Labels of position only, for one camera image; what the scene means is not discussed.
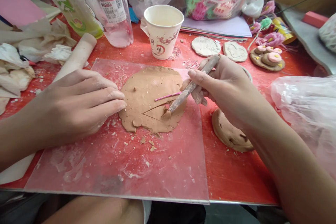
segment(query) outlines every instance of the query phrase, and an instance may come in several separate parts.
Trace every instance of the white rolling pin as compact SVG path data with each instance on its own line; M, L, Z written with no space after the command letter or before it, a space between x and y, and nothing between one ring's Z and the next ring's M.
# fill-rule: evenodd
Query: white rolling pin
M96 44L97 40L91 34L85 33L76 45L75 49L72 51L69 59L56 75L53 82L61 79L65 75L77 69L82 69ZM21 159L20 161L8 167L6 170L2 171L0 173L0 184L5 184L21 179L26 173L34 156L35 153Z
M76 45L75 49L72 51L69 59L65 62L61 70L56 75L53 82L58 81L65 75L77 69L83 69L96 44L97 40L91 34L85 33Z

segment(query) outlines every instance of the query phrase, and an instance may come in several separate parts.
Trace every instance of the right hand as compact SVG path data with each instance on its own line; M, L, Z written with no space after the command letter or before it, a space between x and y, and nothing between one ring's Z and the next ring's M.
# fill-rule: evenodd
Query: right hand
M202 69L209 59L203 60L199 69ZM204 96L215 102L235 127L243 131L256 128L267 116L276 114L240 65L225 55L220 55L215 68L209 75L199 70L189 70L188 75L193 82L202 87Z

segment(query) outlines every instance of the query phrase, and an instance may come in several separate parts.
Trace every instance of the leg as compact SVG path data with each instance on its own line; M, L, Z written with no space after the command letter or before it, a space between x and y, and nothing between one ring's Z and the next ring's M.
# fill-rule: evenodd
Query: leg
M143 212L140 200L79 196L43 224L143 224Z

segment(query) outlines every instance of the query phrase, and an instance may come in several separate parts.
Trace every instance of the fingernail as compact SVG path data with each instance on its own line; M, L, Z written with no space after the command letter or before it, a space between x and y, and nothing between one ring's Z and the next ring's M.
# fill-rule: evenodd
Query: fingernail
M195 70L189 70L188 75L192 78L196 76L196 71Z

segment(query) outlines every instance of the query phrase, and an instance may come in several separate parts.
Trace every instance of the hand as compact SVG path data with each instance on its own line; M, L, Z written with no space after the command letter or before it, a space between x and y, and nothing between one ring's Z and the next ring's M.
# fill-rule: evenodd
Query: hand
M209 58L200 63L202 69ZM241 66L220 55L220 59L209 75L199 70L189 70L190 79L203 89L205 97L209 97L223 111L228 120L237 128L258 128L266 116L276 115L272 106L253 86ZM185 80L185 88L190 80Z
M8 118L36 149L64 145L96 133L124 109L124 94L97 72L76 70L49 85Z

